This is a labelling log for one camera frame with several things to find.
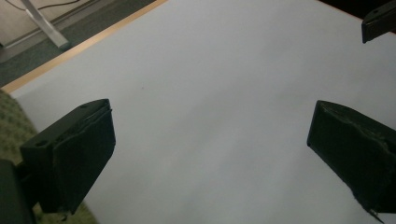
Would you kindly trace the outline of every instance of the gray carpet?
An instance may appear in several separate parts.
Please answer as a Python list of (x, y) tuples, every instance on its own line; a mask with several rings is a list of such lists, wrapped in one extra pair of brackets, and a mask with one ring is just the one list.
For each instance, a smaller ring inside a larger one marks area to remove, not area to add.
[[(154, 0), (117, 0), (76, 24), (64, 28), (62, 34), (73, 46), (76, 46), (152, 2)], [(0, 63), (0, 87), (62, 53), (49, 39), (46, 39), (10, 60)]]

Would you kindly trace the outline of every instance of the wire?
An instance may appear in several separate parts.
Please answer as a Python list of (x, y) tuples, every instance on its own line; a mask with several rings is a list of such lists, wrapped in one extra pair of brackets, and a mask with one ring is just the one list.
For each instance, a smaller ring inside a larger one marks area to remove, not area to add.
[[(44, 6), (44, 7), (39, 7), (37, 10), (41, 10), (41, 9), (44, 9), (44, 8), (47, 8), (47, 7), (60, 7), (60, 6), (71, 5), (71, 4), (75, 4), (75, 3), (79, 2), (79, 1), (80, 0), (75, 0), (75, 1), (67, 2), (67, 3), (47, 5), (47, 6)], [(16, 9), (19, 9), (19, 10), (22, 10), (22, 11), (26, 10), (25, 8), (17, 7), (13, 3), (11, 3), (9, 0), (6, 0), (6, 2), (9, 3), (10, 5), (12, 5), (13, 7), (15, 7)]]
[(21, 8), (21, 7), (17, 7), (15, 6), (13, 3), (11, 3), (10, 1), (6, 0), (7, 3), (9, 3), (10, 5), (14, 6), (15, 8), (24, 11), (25, 9)]

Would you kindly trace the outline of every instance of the white table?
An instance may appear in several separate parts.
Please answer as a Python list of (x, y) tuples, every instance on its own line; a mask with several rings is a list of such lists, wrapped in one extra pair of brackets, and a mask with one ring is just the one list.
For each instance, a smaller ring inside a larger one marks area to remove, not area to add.
[(13, 96), (39, 130), (110, 99), (101, 223), (376, 223), (305, 141), (319, 99), (396, 128), (395, 59), (318, 1), (170, 0)]

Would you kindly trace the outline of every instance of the chair leg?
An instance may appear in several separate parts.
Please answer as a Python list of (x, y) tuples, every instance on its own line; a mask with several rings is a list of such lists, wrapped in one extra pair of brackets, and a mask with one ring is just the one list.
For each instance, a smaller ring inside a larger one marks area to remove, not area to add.
[(43, 15), (33, 6), (30, 0), (21, 0), (26, 7), (26, 12), (38, 27), (49, 37), (49, 39), (61, 50), (71, 48), (70, 42), (47, 21)]

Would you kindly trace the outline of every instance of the green patterned fabric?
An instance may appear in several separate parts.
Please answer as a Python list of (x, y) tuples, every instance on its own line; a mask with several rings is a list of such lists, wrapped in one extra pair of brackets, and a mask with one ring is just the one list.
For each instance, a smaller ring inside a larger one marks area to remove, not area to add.
[[(21, 162), (20, 146), (36, 134), (32, 122), (23, 110), (8, 94), (0, 90), (0, 158)], [(95, 224), (97, 223), (88, 207), (82, 203), (71, 216), (43, 214), (40, 206), (34, 207), (37, 224)]]

